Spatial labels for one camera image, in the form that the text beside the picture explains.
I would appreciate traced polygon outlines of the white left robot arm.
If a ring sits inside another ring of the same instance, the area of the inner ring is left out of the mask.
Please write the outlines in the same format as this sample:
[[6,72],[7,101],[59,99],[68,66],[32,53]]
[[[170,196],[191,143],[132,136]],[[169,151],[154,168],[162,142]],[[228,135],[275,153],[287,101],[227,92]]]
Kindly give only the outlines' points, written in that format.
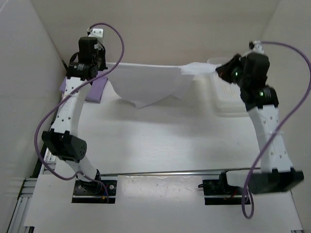
[[74,177],[85,183],[91,194],[101,191],[99,171],[86,156],[87,143],[78,137],[82,108],[93,79],[106,69],[105,51],[78,52],[78,61],[71,60],[65,76],[65,91],[54,123],[42,133],[42,140],[52,155],[74,171]]

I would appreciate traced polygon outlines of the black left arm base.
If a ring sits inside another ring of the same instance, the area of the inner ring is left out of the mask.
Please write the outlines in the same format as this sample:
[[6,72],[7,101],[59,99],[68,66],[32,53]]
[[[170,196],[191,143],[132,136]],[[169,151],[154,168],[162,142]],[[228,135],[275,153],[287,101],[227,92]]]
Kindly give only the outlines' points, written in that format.
[[117,180],[105,180],[102,177],[102,183],[106,190],[100,184],[76,180],[72,203],[91,203],[91,204],[114,204],[116,201]]

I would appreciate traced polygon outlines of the purple t shirt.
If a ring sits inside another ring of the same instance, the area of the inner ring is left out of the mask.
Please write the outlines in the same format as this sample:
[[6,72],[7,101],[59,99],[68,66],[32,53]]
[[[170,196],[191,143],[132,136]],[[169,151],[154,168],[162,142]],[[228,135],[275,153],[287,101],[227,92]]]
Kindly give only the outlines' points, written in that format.
[[[89,89],[84,101],[86,102],[93,102],[93,103],[100,103],[101,102],[101,98],[102,98],[102,94],[104,91],[104,88],[106,86],[106,83],[108,81],[108,78],[106,76],[102,75],[102,72],[100,72],[100,74],[97,76],[100,77],[97,80],[95,80],[92,85],[91,88]],[[81,81],[81,78],[75,78],[78,81],[78,86],[81,85],[81,82],[86,82],[87,80],[83,80]],[[66,87],[66,80],[67,78],[65,78],[60,86],[60,91],[62,91],[62,93],[66,92],[70,92],[71,90],[75,89],[75,87],[72,89],[71,87],[69,87],[70,90],[68,90],[68,88]],[[75,97],[81,97],[78,96],[78,91],[74,94]]]

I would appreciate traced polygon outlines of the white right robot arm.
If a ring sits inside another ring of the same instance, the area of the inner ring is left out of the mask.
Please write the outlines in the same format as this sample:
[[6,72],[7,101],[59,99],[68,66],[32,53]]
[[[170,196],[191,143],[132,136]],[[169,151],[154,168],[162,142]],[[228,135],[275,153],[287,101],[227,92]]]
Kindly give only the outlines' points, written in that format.
[[216,68],[223,81],[239,87],[240,98],[255,129],[260,172],[246,177],[248,190],[253,194],[287,192],[304,180],[303,171],[294,169],[277,129],[279,101],[275,89],[266,84],[269,67],[267,55],[251,52],[245,56],[236,54]]

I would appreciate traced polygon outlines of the white cloth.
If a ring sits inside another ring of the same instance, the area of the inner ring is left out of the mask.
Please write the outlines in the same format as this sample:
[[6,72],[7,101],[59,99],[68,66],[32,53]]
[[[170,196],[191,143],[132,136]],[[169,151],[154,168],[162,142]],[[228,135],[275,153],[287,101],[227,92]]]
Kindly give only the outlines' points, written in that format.
[[196,75],[213,73],[216,67],[198,62],[182,66],[120,63],[107,77],[121,99],[143,108],[168,96],[181,99]]

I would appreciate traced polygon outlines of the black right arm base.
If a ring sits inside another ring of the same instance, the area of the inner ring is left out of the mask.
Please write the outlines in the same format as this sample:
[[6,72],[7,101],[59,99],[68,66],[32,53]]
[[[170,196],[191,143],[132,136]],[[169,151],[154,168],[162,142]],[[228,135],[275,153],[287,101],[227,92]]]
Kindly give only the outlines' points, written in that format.
[[202,180],[198,188],[203,190],[206,206],[241,205],[242,203],[242,188],[229,185],[224,173],[217,179]]

